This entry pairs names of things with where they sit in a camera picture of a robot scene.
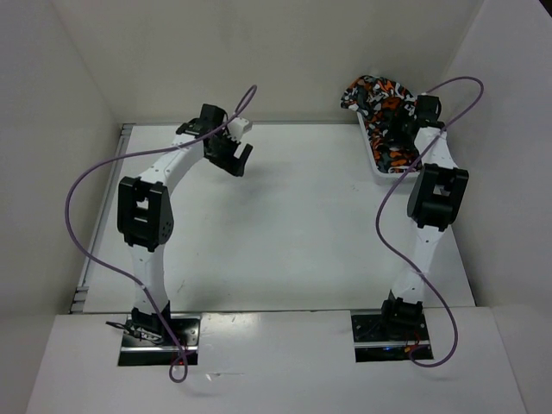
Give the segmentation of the orange camouflage shorts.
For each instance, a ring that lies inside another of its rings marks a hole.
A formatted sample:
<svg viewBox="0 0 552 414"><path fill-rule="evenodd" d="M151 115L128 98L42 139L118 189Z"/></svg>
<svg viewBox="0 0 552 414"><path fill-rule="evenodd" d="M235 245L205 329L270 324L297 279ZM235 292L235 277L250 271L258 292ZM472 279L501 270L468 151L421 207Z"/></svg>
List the orange camouflage shorts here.
<svg viewBox="0 0 552 414"><path fill-rule="evenodd" d="M383 173L406 170L418 157L415 145L392 145L390 121L402 105L417 106L417 99L406 87L389 78L373 75L358 77L343 92L340 106L361 113L377 167Z"/></svg>

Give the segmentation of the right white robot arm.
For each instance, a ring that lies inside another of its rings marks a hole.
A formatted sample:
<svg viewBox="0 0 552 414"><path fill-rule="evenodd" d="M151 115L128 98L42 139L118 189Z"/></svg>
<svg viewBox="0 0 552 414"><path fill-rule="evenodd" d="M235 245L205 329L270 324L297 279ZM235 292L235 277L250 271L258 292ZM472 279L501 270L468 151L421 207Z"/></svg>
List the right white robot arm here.
<svg viewBox="0 0 552 414"><path fill-rule="evenodd" d="M421 332L423 301L429 270L437 246L455 221L469 174L449 152L447 132L439 120L438 97L417 98L414 119L396 130L422 155L421 169L409 197L406 213L415 230L411 261L414 264L396 279L378 319L380 333L392 340L416 340Z"/></svg>

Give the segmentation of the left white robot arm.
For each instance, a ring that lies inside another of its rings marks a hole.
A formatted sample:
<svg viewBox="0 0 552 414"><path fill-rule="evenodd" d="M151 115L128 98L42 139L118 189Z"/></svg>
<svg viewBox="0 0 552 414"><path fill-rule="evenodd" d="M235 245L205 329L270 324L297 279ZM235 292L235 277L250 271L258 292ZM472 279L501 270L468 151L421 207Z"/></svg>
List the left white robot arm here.
<svg viewBox="0 0 552 414"><path fill-rule="evenodd" d="M170 340L173 332L170 300L164 279L164 249L174 231L171 195L200 160L241 177L253 146L235 152L253 124L240 116L204 104L199 117L180 125L171 150L147 170L125 176L118 185L116 226L129 247L135 282L135 302L127 330L152 344Z"/></svg>

